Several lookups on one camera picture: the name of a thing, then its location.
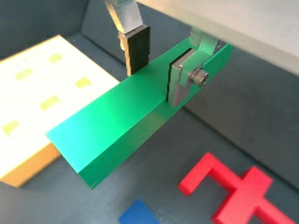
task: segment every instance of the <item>bolt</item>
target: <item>bolt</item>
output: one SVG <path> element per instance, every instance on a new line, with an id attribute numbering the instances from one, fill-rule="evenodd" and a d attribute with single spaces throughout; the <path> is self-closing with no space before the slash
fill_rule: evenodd
<path id="1" fill-rule="evenodd" d="M 210 74 L 202 70 L 202 66 L 197 67 L 190 72 L 192 83 L 194 83 L 200 87 L 202 87 L 206 84 L 209 77 Z"/>

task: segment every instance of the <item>green rectangular bar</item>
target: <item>green rectangular bar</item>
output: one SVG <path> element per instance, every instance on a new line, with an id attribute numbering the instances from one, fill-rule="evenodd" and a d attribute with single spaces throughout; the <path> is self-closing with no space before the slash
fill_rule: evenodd
<path id="1" fill-rule="evenodd" d="M 91 189 L 200 91 L 193 86 L 189 99 L 177 108 L 166 101 L 170 64 L 189 48 L 186 39 L 47 133 Z M 226 45 L 205 63 L 210 79 L 228 64 L 232 52 L 233 46 Z"/>

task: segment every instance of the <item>red t-shaped block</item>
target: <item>red t-shaped block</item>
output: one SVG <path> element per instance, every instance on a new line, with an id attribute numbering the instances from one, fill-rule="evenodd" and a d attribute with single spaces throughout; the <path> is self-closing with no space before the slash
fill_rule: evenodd
<path id="1" fill-rule="evenodd" d="M 192 195 L 208 175 L 229 191 L 229 197 L 213 216 L 214 223 L 249 223 L 253 215 L 256 215 L 265 223 L 294 224 L 290 218 L 265 198 L 273 179 L 256 166 L 246 171 L 241 178 L 208 153 L 180 184 L 180 189 L 185 195 Z"/>

